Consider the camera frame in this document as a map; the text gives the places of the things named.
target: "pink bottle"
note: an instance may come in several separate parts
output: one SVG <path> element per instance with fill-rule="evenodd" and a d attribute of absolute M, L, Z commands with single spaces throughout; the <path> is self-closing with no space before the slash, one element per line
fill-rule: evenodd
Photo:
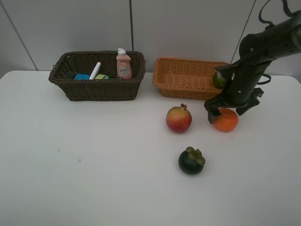
<path fill-rule="evenodd" d="M 132 69 L 130 65 L 131 58 L 127 55 L 127 52 L 119 48 L 117 59 L 117 75 L 123 79 L 132 78 Z"/>

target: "green lime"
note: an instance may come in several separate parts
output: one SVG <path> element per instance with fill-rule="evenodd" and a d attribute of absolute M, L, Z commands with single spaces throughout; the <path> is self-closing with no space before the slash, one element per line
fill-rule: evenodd
<path fill-rule="evenodd" d="M 227 81 L 226 79 L 222 76 L 221 73 L 215 72 L 213 76 L 213 84 L 217 89 L 223 89 L 226 85 Z"/>

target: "white wall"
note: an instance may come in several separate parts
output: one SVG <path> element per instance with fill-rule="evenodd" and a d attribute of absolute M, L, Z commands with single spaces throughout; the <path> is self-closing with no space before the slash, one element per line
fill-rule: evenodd
<path fill-rule="evenodd" d="M 0 5 L 0 78 L 13 70 L 35 68 Z"/>
<path fill-rule="evenodd" d="M 259 33 L 264 31 L 267 24 L 260 23 L 258 20 L 258 15 L 266 2 L 267 0 L 257 0 L 243 37 L 250 33 Z M 301 10 L 300 0 L 288 0 L 288 5 L 292 12 Z M 262 12 L 262 18 L 264 20 L 270 20 L 274 24 L 278 24 L 284 20 L 287 20 L 288 17 L 283 12 L 282 1 L 273 0 L 269 2 Z M 239 52 L 237 50 L 234 60 L 238 59 Z M 301 77 L 301 54 L 284 57 L 274 61 L 270 67 L 267 68 L 266 73 L 273 75 L 291 75 Z"/>
<path fill-rule="evenodd" d="M 70 51 L 132 49 L 127 0 L 2 0 L 39 70 Z"/>
<path fill-rule="evenodd" d="M 158 57 L 230 62 L 253 0 L 132 0 L 135 50 Z"/>

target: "white marker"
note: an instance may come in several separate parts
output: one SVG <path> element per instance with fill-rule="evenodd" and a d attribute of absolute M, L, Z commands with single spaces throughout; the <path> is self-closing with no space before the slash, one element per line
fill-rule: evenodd
<path fill-rule="evenodd" d="M 92 71 L 92 74 L 89 77 L 89 80 L 93 80 L 96 77 L 101 65 L 102 64 L 100 62 L 97 62 L 95 68 Z"/>

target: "white table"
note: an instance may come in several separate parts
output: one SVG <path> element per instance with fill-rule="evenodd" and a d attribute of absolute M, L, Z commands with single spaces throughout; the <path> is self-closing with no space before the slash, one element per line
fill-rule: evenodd
<path fill-rule="evenodd" d="M 136 100 L 71 102 L 49 72 L 0 80 L 1 226 L 299 226 L 301 85 L 273 77 L 230 133 L 202 101 L 163 97 L 147 73 Z M 184 134 L 167 111 L 185 103 Z M 188 146 L 206 158 L 188 176 Z"/>

